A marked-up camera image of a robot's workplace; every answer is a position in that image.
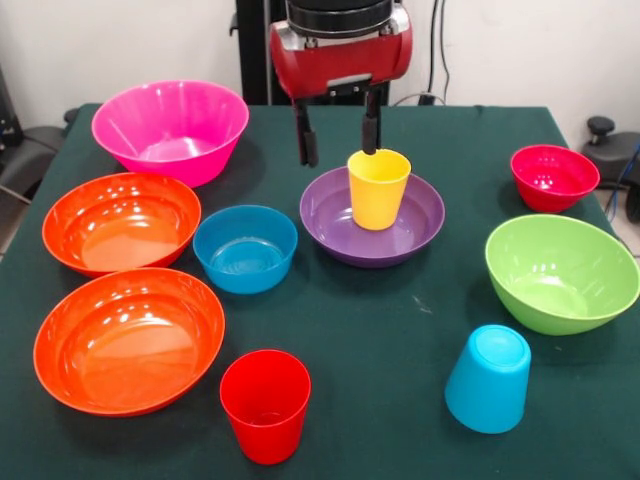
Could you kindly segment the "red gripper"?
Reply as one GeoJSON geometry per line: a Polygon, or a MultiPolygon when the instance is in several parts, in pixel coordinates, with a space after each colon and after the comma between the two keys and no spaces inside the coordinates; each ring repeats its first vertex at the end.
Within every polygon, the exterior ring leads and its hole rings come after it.
{"type": "MultiPolygon", "coordinates": [[[[292,100],[323,96],[334,86],[367,79],[371,84],[395,80],[408,70],[413,32],[406,23],[387,35],[371,34],[341,40],[323,40],[314,47],[285,22],[270,27],[271,59],[279,83],[292,100]]],[[[381,148],[381,107],[383,92],[371,88],[366,93],[362,120],[362,151],[374,155],[381,148]]],[[[316,134],[311,127],[305,101],[292,103],[300,163],[318,165],[316,134]]]]}

